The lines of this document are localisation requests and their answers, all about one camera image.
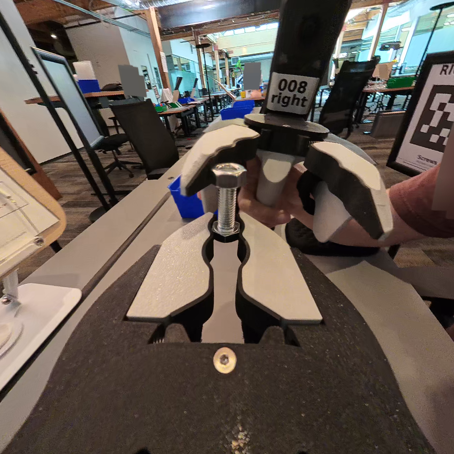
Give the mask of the black framed tag sign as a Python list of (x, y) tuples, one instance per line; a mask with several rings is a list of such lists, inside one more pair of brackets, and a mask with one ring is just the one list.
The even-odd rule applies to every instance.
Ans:
[(386, 166), (413, 177), (440, 164), (454, 121), (454, 52), (428, 54)]

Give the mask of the tall black office chair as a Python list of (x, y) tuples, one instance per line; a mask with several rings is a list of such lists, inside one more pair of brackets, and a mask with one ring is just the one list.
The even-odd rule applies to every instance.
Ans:
[(140, 157), (147, 179), (159, 179), (178, 162), (177, 145), (150, 99), (116, 100), (109, 108)]

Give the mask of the low black office chair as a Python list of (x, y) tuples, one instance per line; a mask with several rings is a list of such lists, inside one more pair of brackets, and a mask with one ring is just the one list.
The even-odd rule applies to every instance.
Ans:
[(127, 166), (128, 165), (133, 167), (135, 166), (135, 168), (139, 169), (143, 168), (142, 164), (140, 164), (139, 162), (122, 161), (118, 158), (121, 155), (119, 147), (126, 144), (128, 141), (129, 140), (126, 134), (118, 133), (104, 137), (103, 140), (97, 146), (94, 147), (94, 150), (97, 152), (102, 152), (104, 154), (106, 154), (107, 152), (111, 152), (113, 155), (114, 159), (113, 162), (103, 167), (106, 174), (110, 174), (115, 169), (118, 169), (120, 171), (125, 170), (129, 178), (132, 179), (134, 178), (134, 174), (132, 170)]

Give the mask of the grey waste bin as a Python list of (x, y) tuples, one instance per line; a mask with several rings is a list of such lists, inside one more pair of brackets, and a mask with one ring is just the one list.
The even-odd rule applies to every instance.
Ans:
[(406, 111), (383, 111), (375, 115), (370, 136), (375, 139), (390, 139), (397, 135)]

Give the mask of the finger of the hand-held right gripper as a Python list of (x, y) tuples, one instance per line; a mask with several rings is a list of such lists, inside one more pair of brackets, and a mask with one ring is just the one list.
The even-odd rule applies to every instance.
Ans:
[(193, 196), (216, 178), (213, 167), (218, 164), (240, 164), (256, 156), (260, 135), (236, 124), (205, 133), (186, 154), (181, 169), (180, 192)]
[(319, 179), (312, 191), (312, 230), (319, 242), (332, 241), (351, 219), (374, 240), (388, 237), (393, 230), (389, 196), (373, 164), (342, 144), (323, 141), (311, 145), (304, 166)]

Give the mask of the person's right hand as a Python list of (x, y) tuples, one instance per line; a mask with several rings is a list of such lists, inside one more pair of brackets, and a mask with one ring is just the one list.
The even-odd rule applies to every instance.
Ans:
[[(267, 207), (256, 198), (261, 161), (254, 158), (246, 162), (247, 183), (240, 190), (237, 197), (240, 211), (247, 213), (252, 218), (267, 227), (288, 223), (291, 218), (296, 218), (306, 227), (313, 229), (313, 215), (307, 213), (297, 191), (297, 182), (306, 168), (298, 163), (293, 166), (287, 176), (277, 207)], [(350, 220), (344, 228), (331, 237), (335, 243), (347, 246), (367, 247), (372, 244), (371, 239), (361, 226)]]

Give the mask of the black floor lamp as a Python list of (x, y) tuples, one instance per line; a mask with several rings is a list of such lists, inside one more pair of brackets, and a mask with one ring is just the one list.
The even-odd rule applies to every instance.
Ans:
[(438, 25), (438, 22), (439, 22), (439, 20), (440, 20), (440, 17), (441, 17), (441, 15), (442, 15), (444, 9), (453, 7), (453, 5), (454, 5), (454, 2), (453, 2), (453, 1), (450, 1), (450, 2), (446, 2), (446, 3), (442, 3), (442, 4), (435, 5), (435, 6), (433, 6), (433, 7), (430, 8), (430, 11), (437, 11), (438, 13), (437, 13), (435, 22), (434, 22), (434, 24), (433, 24), (432, 30), (431, 30), (431, 32), (430, 32), (430, 35), (429, 35), (429, 37), (428, 37), (428, 41), (427, 41), (426, 47), (425, 47), (425, 49), (424, 49), (424, 51), (423, 51), (423, 54), (422, 54), (420, 63), (419, 63), (418, 68), (417, 68), (417, 70), (416, 70), (416, 73), (415, 73), (416, 76), (418, 76), (419, 73), (420, 73), (420, 70), (421, 70), (421, 68), (422, 68), (423, 62), (424, 62), (425, 57), (426, 57), (426, 55), (427, 55), (427, 53), (428, 53), (429, 45), (430, 45), (430, 43), (431, 43), (431, 40), (432, 40), (433, 35), (434, 35), (434, 32), (435, 32), (435, 30), (436, 30), (436, 27), (437, 27), (437, 25)]

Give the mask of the black mesh office chair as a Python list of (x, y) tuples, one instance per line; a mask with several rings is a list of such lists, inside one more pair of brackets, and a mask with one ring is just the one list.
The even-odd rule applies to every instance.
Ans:
[(346, 138), (349, 138), (353, 131), (355, 106), (379, 62), (380, 56), (362, 62), (343, 62), (328, 99), (321, 109), (320, 125), (337, 136), (347, 129)]

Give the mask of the black framed whiteboard easel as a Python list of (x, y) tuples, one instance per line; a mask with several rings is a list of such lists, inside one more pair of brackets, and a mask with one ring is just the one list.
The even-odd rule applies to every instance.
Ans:
[(90, 221), (94, 223), (118, 203), (115, 190), (95, 150), (105, 137), (101, 133), (101, 130), (95, 121), (92, 111), (85, 100), (82, 91), (71, 73), (67, 60), (63, 56), (56, 55), (36, 47), (31, 47), (32, 53), (37, 59), (40, 68), (48, 78), (48, 81), (56, 93), (60, 107), (67, 112), (74, 128), (76, 129), (77, 135), (82, 142), (83, 150), (86, 152), (101, 184), (105, 189), (103, 192), (90, 172), (88, 165), (84, 161), (80, 149), (77, 148), (74, 140), (57, 113), (54, 105), (55, 102), (51, 101), (50, 96), (47, 94), (41, 81), (39, 80), (37, 71), (34, 67), (32, 67), (3, 14), (0, 15), (0, 24), (1, 30), (7, 38), (12, 50), (24, 68), (32, 85), (39, 94), (41, 99), (39, 103), (44, 104), (47, 108), (50, 116), (54, 120), (54, 123), (70, 148), (71, 153), (75, 157), (76, 162), (92, 187), (95, 196), (101, 203), (101, 206), (89, 215)]

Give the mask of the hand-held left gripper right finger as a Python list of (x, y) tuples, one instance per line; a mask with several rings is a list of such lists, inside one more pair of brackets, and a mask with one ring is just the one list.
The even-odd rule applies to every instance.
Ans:
[(321, 312), (287, 242), (246, 213), (238, 220), (236, 313), (243, 332), (319, 325)]

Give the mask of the steel hex bolt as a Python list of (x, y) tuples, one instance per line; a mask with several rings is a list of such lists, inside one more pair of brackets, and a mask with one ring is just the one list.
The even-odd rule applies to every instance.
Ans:
[(236, 221), (236, 196), (238, 190), (239, 188), (217, 188), (218, 215), (217, 220), (213, 223), (212, 231), (215, 239), (219, 242), (229, 243), (236, 241), (238, 238), (240, 232), (240, 224)]

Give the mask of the blue plastic bin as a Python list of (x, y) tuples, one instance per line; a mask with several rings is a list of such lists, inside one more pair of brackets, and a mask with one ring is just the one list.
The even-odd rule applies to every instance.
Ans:
[(204, 211), (201, 199), (197, 195), (183, 196), (180, 189), (181, 175), (173, 180), (167, 187), (183, 219), (196, 219), (203, 216)]

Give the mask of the white document stand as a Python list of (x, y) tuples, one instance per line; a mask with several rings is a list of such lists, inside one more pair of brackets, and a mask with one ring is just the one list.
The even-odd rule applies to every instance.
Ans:
[(1, 259), (1, 390), (82, 298), (82, 292), (77, 288), (41, 283), (19, 284), (19, 265), (44, 245), (44, 239), (36, 236)]

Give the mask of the background wooden desk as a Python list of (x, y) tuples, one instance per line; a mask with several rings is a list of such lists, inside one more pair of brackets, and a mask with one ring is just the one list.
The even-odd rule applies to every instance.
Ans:
[(388, 88), (388, 87), (384, 87), (384, 86), (366, 87), (362, 90), (362, 94), (360, 95), (357, 113), (362, 114), (364, 112), (364, 110), (366, 109), (368, 97), (370, 95), (375, 95), (376, 93), (389, 96), (388, 103), (382, 110), (391, 111), (394, 106), (396, 97), (400, 96), (400, 95), (405, 95), (405, 96), (409, 97), (411, 92), (413, 91), (413, 89), (414, 89), (414, 86), (397, 87), (397, 88), (396, 87)]
[[(93, 93), (86, 93), (82, 94), (85, 99), (110, 99), (110, 98), (120, 98), (120, 99), (125, 99), (124, 92), (122, 90), (119, 91), (101, 91), (101, 92), (93, 92)], [(43, 104), (44, 101), (42, 98), (37, 97), (37, 98), (31, 98), (31, 99), (26, 99), (25, 104), (27, 105), (34, 105), (34, 104)]]
[(170, 108), (163, 111), (158, 111), (157, 107), (155, 107), (156, 113), (159, 117), (163, 118), (164, 125), (169, 133), (172, 133), (169, 118), (175, 115), (181, 121), (181, 127), (183, 128), (183, 133), (185, 137), (193, 137), (194, 135), (191, 134), (190, 125), (189, 125), (189, 117), (195, 117), (196, 127), (200, 128), (200, 118), (199, 113), (196, 106), (192, 105), (183, 105), (182, 107), (177, 108)]

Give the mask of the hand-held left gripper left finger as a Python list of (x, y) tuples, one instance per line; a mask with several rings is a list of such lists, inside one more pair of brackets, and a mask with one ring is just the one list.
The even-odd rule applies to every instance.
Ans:
[(160, 246), (126, 313), (129, 321), (184, 326), (200, 336), (214, 307), (213, 213), (172, 233)]

